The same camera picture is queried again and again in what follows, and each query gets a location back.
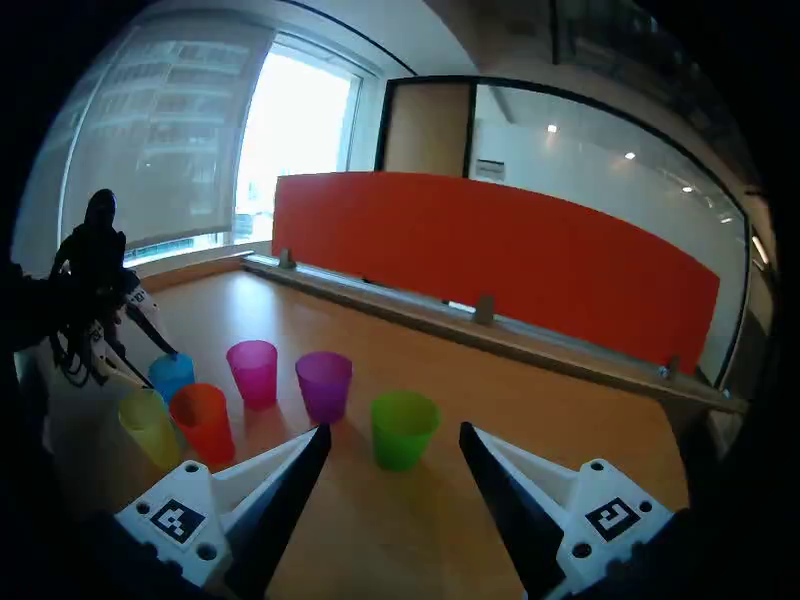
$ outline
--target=yellow cup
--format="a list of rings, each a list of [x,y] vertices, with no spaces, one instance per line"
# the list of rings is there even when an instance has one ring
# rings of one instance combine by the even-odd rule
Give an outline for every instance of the yellow cup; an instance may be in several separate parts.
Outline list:
[[[181,451],[164,399],[155,390],[136,390],[119,403],[119,422],[156,465],[178,466]]]

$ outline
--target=orange partition panel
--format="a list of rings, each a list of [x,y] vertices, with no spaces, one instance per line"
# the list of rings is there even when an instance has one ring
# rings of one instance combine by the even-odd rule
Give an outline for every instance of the orange partition panel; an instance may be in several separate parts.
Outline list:
[[[525,190],[436,175],[281,177],[272,251],[694,371],[719,278],[638,227]]]

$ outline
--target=ceiling light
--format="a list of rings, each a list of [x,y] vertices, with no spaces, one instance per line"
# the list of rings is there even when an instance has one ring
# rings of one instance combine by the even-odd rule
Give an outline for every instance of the ceiling light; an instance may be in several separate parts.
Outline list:
[[[756,250],[758,250],[758,253],[761,255],[761,260],[764,261],[765,265],[768,264],[769,259],[767,258],[767,252],[764,250],[764,246],[761,245],[761,240],[759,240],[758,237],[753,236],[753,243],[756,245]]]

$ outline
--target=pink cup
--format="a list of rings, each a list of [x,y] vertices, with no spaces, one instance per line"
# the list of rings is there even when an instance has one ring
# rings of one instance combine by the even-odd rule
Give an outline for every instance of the pink cup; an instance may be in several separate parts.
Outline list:
[[[239,342],[225,355],[244,405],[264,410],[277,398],[278,350],[269,342]]]
[[[344,416],[353,363],[335,352],[312,352],[295,363],[300,392],[309,416],[333,423]]]

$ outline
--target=wooden table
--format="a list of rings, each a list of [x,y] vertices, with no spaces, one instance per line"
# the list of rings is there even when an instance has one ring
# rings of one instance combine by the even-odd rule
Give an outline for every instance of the wooden table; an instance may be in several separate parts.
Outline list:
[[[220,387],[228,398],[236,461],[313,426],[294,374],[300,356],[333,350],[354,363],[347,416],[332,427],[330,455],[270,598],[521,598],[522,586],[458,447],[465,420],[569,468],[605,458],[668,508],[687,506],[675,439],[650,398],[434,338],[241,271],[156,297],[174,345],[193,357],[198,381]],[[141,335],[123,334],[135,364],[158,355]],[[243,409],[225,360],[226,350],[245,339],[268,340],[279,351],[278,405],[262,413]],[[407,473],[381,471],[371,454],[370,402],[392,389],[421,392],[442,414],[422,462]],[[160,474],[125,439],[113,403],[105,406],[112,407],[105,409],[111,416],[91,434],[103,440],[97,444],[104,458],[85,454],[100,471],[94,479],[106,483],[100,500],[86,503],[118,510]],[[80,470],[82,481],[93,480],[85,465],[60,462],[66,472]]]

